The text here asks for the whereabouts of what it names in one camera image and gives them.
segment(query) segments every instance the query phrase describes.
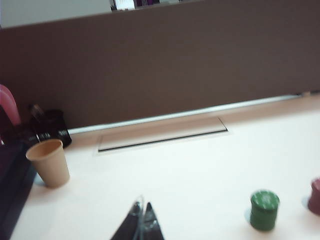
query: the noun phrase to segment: black object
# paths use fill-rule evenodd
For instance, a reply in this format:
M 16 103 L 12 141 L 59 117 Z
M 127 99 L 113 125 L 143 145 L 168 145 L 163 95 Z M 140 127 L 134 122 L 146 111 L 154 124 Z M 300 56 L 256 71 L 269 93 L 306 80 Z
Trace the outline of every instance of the black object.
M 33 117 L 30 120 L 30 125 L 40 141 L 60 139 L 63 143 L 63 148 L 69 146 L 72 142 L 64 120 L 64 113 L 61 110 L 45 111 L 44 116 L 37 117 L 37 119 Z
M 0 135 L 1 133 L 11 129 L 13 127 L 8 115 L 3 107 L 0 105 Z
M 139 220 L 142 214 L 142 204 L 136 201 L 111 240 L 134 240 L 139 234 Z
M 1 133 L 1 139 L 5 145 L 22 142 L 32 147 L 39 142 L 36 133 L 28 124 L 12 126 Z
M 146 206 L 142 231 L 144 240 L 164 240 L 158 219 L 150 202 Z
M 29 147 L 38 143 L 38 138 L 28 124 L 13 126 L 4 109 L 0 106 L 0 136 L 4 144 L 24 142 Z
M 0 240 L 10 239 L 36 175 L 27 150 L 21 142 L 0 146 Z

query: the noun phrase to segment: cubicle partition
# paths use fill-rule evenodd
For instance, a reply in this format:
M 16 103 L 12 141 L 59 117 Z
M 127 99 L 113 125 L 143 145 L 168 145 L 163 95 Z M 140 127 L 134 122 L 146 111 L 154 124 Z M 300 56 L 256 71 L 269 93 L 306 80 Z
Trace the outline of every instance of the cubicle partition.
M 320 1 L 201 0 L 0 30 L 0 83 L 69 128 L 320 89 Z

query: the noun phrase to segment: paper cup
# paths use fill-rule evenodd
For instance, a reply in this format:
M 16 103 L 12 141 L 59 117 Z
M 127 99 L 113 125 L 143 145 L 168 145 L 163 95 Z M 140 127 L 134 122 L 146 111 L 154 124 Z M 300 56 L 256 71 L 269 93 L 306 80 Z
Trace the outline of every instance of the paper cup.
M 69 170 L 59 139 L 49 139 L 32 146 L 25 154 L 44 181 L 50 188 L 65 184 L 69 178 Z

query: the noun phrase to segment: dark purple object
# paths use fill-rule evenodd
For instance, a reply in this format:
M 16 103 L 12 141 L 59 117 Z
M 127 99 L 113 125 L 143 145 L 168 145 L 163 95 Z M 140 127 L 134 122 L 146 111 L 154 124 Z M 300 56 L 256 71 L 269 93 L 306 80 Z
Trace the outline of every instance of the dark purple object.
M 308 202 L 308 208 L 314 214 L 320 215 L 320 178 L 311 184 L 312 194 Z
M 10 239 L 36 175 L 27 149 L 21 142 L 0 146 L 0 240 Z

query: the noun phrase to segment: desk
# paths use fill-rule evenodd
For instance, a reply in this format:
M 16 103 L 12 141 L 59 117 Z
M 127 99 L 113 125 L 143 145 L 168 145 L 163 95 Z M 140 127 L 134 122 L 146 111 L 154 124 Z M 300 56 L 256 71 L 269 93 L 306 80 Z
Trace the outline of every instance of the desk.
M 306 209 L 320 176 L 320 96 L 205 113 L 228 132 L 97 153 L 111 129 L 79 133 L 65 150 L 70 181 L 48 189 L 37 176 L 12 240 L 108 240 L 133 201 L 151 201 L 166 240 L 318 240 Z M 276 227 L 245 215 L 250 196 L 280 198 Z

